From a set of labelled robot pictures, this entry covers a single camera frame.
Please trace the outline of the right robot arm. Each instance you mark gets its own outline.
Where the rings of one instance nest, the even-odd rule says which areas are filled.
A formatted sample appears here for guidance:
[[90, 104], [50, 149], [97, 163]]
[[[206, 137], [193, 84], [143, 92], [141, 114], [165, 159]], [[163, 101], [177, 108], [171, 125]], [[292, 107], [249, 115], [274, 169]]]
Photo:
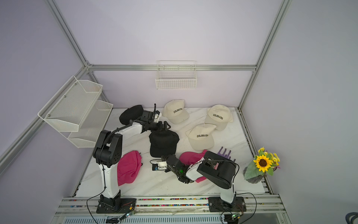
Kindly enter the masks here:
[[207, 151], [204, 156], [191, 165], [185, 165], [175, 155], [161, 157], [167, 163], [166, 172], [173, 172], [185, 184], [205, 177], [220, 188], [220, 200], [234, 205], [234, 180], [240, 167], [234, 161]]

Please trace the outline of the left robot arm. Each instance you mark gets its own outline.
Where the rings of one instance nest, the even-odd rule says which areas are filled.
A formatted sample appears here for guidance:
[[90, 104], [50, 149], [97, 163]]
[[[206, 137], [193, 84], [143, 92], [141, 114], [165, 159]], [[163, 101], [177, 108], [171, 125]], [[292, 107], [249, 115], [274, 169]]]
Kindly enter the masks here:
[[100, 193], [101, 204], [114, 207], [120, 204], [120, 189], [117, 183], [117, 164], [122, 157], [122, 147], [127, 139], [146, 131], [167, 131], [171, 126], [167, 121], [160, 121], [161, 113], [144, 111], [140, 117], [130, 120], [128, 125], [113, 131], [102, 130], [95, 144], [93, 157], [102, 170], [103, 192]]

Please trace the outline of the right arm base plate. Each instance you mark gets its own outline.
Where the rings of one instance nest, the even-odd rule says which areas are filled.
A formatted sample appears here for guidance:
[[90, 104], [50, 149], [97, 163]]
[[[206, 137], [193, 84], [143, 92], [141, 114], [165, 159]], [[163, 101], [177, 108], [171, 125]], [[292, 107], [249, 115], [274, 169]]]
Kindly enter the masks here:
[[246, 204], [243, 197], [235, 197], [232, 203], [223, 201], [220, 197], [208, 198], [210, 212], [246, 212]]

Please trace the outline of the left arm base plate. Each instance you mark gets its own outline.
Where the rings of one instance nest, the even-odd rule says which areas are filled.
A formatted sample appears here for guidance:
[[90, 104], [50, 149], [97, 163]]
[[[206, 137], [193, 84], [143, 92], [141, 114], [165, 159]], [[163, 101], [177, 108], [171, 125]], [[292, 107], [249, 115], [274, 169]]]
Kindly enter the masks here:
[[106, 198], [102, 197], [99, 200], [97, 207], [97, 214], [127, 214], [132, 212], [136, 206], [135, 198]]

